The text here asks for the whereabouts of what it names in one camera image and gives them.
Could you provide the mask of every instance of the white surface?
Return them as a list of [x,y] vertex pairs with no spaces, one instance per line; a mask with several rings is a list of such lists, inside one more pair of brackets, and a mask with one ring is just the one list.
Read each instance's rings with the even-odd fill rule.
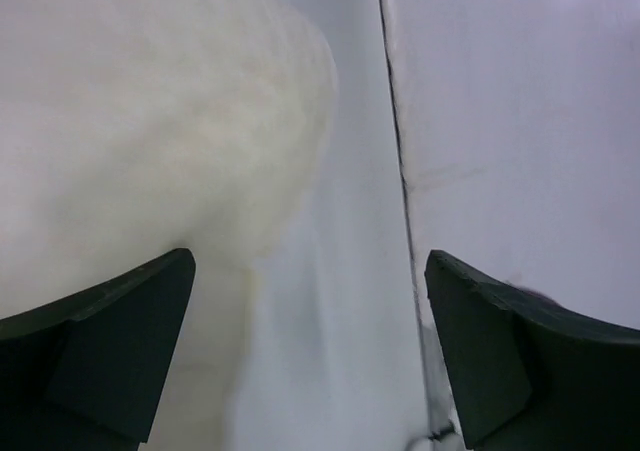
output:
[[337,129],[265,263],[235,451],[400,451],[426,410],[377,0],[290,0],[325,32]]
[[640,328],[640,0],[388,3],[419,282],[443,248]]

